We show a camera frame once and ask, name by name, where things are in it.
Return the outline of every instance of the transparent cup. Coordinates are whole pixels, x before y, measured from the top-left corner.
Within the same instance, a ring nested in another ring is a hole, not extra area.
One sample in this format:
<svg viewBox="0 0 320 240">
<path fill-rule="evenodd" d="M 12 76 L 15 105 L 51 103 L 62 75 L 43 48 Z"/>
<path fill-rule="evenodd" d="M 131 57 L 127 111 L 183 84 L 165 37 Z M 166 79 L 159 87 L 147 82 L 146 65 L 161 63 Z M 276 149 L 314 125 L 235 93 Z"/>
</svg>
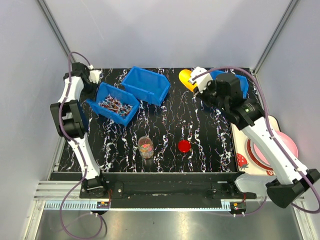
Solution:
<svg viewBox="0 0 320 240">
<path fill-rule="evenodd" d="M 144 159 L 152 158 L 155 151 L 153 142 L 147 136 L 140 137 L 138 141 L 138 149 L 141 157 Z"/>
</svg>

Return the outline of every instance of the blue tray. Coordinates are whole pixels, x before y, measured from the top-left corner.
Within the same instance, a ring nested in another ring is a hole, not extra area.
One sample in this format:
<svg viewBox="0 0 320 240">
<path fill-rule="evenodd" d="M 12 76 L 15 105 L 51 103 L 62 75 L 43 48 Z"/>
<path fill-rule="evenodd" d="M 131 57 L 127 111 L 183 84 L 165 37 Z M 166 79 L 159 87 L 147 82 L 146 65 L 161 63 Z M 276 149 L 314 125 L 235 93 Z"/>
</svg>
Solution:
<svg viewBox="0 0 320 240">
<path fill-rule="evenodd" d="M 130 70 L 121 84 L 137 99 L 157 106 L 162 104 L 170 88 L 164 75 L 137 66 Z"/>
<path fill-rule="evenodd" d="M 213 72 L 210 72 L 210 75 L 212 77 L 213 80 L 216 79 L 216 77 L 219 75 L 219 74 L 225 74 L 224 71 L 220 71 L 220 70 L 216 70 L 216 71 L 213 71 Z M 244 99 L 247 98 L 247 93 L 248 93 L 248 88 L 249 88 L 249 84 L 248 84 L 248 80 L 245 76 L 241 76 L 241 75 L 235 75 L 239 80 L 240 80 L 240 87 L 241 87 L 241 91 L 242 91 L 242 97 Z"/>
<path fill-rule="evenodd" d="M 130 104 L 132 106 L 132 110 L 130 111 L 130 113 L 126 117 L 122 117 L 113 111 L 99 106 L 98 103 L 102 102 L 108 95 L 110 95 L 113 98 L 116 98 L 124 104 Z M 96 94 L 96 101 L 88 99 L 86 100 L 86 102 L 90 105 L 92 110 L 97 115 L 102 115 L 108 119 L 114 120 L 116 124 L 122 124 L 125 126 L 127 126 L 128 123 L 132 120 L 140 105 L 138 100 L 131 93 L 123 91 L 104 82 L 102 82 L 99 86 L 99 90 Z"/>
</svg>

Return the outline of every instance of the white wall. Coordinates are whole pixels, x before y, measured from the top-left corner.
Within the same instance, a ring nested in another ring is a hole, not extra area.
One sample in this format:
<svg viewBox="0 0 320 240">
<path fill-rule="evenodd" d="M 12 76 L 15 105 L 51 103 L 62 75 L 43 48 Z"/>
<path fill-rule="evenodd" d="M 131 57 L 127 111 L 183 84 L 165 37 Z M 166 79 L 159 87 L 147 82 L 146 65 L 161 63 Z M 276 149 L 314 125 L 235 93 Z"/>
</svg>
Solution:
<svg viewBox="0 0 320 240">
<path fill-rule="evenodd" d="M 320 1 L 300 1 L 258 73 L 270 113 L 297 144 L 299 159 L 320 170 Z M 320 192 L 320 183 L 316 184 Z M 318 209 L 311 190 L 308 207 Z M 320 214 L 314 215 L 319 231 Z"/>
<path fill-rule="evenodd" d="M 254 67 L 290 0 L 46 2 L 96 67 Z"/>
<path fill-rule="evenodd" d="M 68 66 L 35 0 L 1 1 L 0 56 L 0 239 L 17 240 L 57 145 L 50 104 Z"/>
</svg>

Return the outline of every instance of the yellow object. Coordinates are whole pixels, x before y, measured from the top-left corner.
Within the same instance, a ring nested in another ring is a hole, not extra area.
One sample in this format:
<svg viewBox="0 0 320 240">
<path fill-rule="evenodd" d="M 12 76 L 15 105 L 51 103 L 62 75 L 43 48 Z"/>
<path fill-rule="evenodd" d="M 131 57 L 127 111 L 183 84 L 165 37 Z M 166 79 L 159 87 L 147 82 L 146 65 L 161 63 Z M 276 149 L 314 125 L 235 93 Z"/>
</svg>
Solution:
<svg viewBox="0 0 320 240">
<path fill-rule="evenodd" d="M 179 72 L 179 80 L 187 89 L 193 92 L 197 84 L 192 85 L 190 82 L 188 82 L 191 78 L 191 73 L 192 72 L 190 70 L 183 69 L 181 72 Z"/>
</svg>

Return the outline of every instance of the black marble table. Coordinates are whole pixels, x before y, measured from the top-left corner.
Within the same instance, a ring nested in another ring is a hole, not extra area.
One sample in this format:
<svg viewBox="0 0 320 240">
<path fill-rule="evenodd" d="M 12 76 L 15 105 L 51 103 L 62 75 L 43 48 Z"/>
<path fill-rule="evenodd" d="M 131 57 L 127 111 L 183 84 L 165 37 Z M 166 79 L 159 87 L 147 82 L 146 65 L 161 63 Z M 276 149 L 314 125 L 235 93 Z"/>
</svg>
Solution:
<svg viewBox="0 0 320 240">
<path fill-rule="evenodd" d="M 131 173 L 236 172 L 231 127 L 221 112 L 206 107 L 182 85 L 178 78 L 182 68 L 148 70 L 167 77 L 171 84 L 169 93 L 161 106 L 140 101 L 140 108 L 127 127 L 97 116 L 84 99 L 80 99 L 89 120 L 88 140 L 101 170 Z M 129 68 L 103 69 L 102 81 L 124 89 L 121 82 L 129 71 Z M 250 80 L 248 82 L 247 97 L 258 99 L 255 87 Z M 153 141 L 154 156 L 150 160 L 142 159 L 139 154 L 137 142 L 142 136 L 149 136 Z M 191 142 L 190 152 L 178 150 L 180 140 Z M 81 172 L 67 143 L 58 172 Z"/>
</svg>

